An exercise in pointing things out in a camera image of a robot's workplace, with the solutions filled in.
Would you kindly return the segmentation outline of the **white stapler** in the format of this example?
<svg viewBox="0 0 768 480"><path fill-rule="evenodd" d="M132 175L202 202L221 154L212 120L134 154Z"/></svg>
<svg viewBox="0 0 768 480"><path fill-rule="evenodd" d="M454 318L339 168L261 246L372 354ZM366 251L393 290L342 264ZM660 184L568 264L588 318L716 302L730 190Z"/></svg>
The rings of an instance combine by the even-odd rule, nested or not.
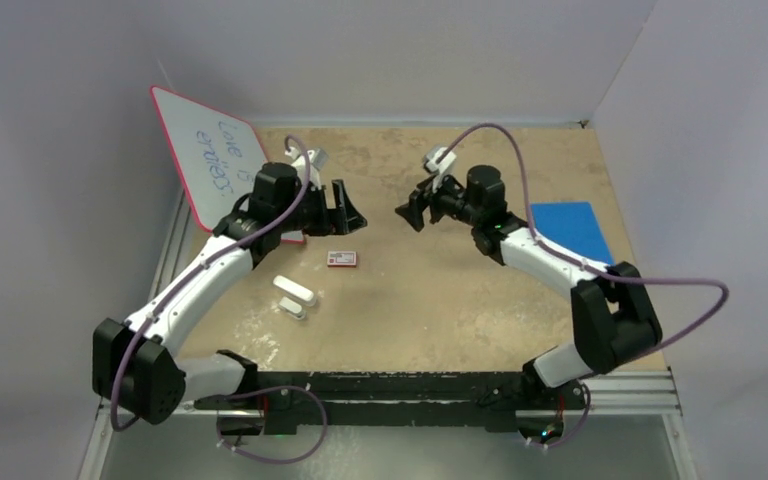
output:
<svg viewBox="0 0 768 480"><path fill-rule="evenodd" d="M285 276L276 275L272 283L276 288L301 305L314 306L317 303L317 296L312 290Z"/></svg>

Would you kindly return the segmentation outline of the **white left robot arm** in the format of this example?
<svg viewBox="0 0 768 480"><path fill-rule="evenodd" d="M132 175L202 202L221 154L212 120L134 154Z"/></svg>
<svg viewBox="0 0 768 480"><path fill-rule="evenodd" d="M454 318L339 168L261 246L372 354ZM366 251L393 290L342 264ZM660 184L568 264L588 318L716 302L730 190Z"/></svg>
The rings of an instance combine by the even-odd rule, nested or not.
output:
<svg viewBox="0 0 768 480"><path fill-rule="evenodd" d="M181 274L127 319L103 320L92 337L93 391L109 400L115 430L127 424L122 411L157 425L182 402L220 396L244 409L257 399L254 362L229 350L191 361L177 355L194 327L234 284L252 273L286 232L348 235L367 225L342 180L333 181L334 202L313 181L308 167L268 162L221 218L211 237Z"/></svg>

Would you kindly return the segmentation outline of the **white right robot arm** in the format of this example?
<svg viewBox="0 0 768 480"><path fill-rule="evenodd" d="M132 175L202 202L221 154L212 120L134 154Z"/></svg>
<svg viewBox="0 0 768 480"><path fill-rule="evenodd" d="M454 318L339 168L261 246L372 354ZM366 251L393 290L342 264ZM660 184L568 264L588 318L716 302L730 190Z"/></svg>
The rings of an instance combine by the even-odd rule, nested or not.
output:
<svg viewBox="0 0 768 480"><path fill-rule="evenodd" d="M464 184L451 175L420 182L397 215L415 230L424 215L467 224L476 248L496 263L527 273L566 297L572 338L525 363L521 392L536 407L556 399L561 386L605 374L645 356L661 343L662 329L639 271L628 262L609 265L579 258L545 239L508 209L498 169L469 169Z"/></svg>

